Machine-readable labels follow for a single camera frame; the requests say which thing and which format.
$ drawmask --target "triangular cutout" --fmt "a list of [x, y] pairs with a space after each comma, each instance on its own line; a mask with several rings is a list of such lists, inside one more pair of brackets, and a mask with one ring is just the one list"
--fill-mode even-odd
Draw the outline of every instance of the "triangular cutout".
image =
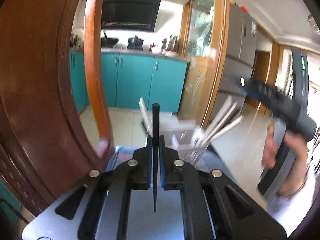
[[254, 213], [254, 209], [231, 187], [225, 187], [228, 199], [238, 219]]
[[55, 209], [55, 213], [66, 219], [73, 219], [86, 189], [85, 186], [79, 188]]

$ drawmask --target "gray refrigerator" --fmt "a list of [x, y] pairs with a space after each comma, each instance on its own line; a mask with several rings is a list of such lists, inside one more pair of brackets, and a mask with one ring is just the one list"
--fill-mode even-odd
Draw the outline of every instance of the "gray refrigerator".
[[228, 95], [238, 102], [239, 109], [245, 100], [245, 93], [235, 84], [236, 79], [250, 78], [256, 51], [257, 23], [247, 13], [235, 5], [230, 5], [229, 35], [219, 91], [210, 120], [222, 107]]

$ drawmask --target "black pot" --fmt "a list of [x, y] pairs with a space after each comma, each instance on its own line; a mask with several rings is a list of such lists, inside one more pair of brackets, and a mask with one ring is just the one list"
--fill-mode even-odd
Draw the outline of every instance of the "black pot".
[[128, 46], [129, 47], [138, 48], [138, 47], [142, 47], [142, 45], [143, 45], [143, 40], [139, 39], [138, 36], [135, 36], [134, 38], [128, 39]]
[[111, 48], [118, 43], [117, 38], [101, 38], [101, 47]]

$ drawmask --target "metal bolt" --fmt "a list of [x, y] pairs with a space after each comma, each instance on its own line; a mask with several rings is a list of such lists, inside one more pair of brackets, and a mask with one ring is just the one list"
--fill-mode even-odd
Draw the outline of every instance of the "metal bolt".
[[177, 167], [181, 167], [181, 166], [184, 165], [184, 162], [183, 162], [183, 160], [175, 160], [175, 161], [173, 162], [173, 164], [174, 164], [175, 166], [177, 166]]
[[128, 160], [128, 165], [130, 167], [134, 167], [138, 164], [138, 161], [137, 160], [134, 160], [134, 159], [131, 159], [131, 160]]
[[220, 170], [213, 170], [212, 171], [212, 176], [214, 176], [215, 178], [220, 178], [222, 176], [222, 171]]
[[92, 171], [89, 172], [89, 175], [90, 175], [91, 178], [96, 178], [96, 177], [98, 177], [100, 175], [100, 171], [92, 170]]

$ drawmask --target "human hand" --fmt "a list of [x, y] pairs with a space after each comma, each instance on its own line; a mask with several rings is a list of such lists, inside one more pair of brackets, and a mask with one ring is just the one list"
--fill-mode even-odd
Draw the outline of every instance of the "human hand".
[[[268, 127], [268, 135], [265, 141], [262, 157], [262, 166], [271, 169], [276, 164], [276, 153], [279, 145], [273, 138], [275, 128], [273, 125]], [[280, 196], [289, 196], [299, 190], [305, 180], [307, 168], [308, 148], [306, 141], [299, 134], [287, 131], [284, 135], [284, 142], [291, 150], [295, 151], [297, 159], [282, 186], [278, 190]]]

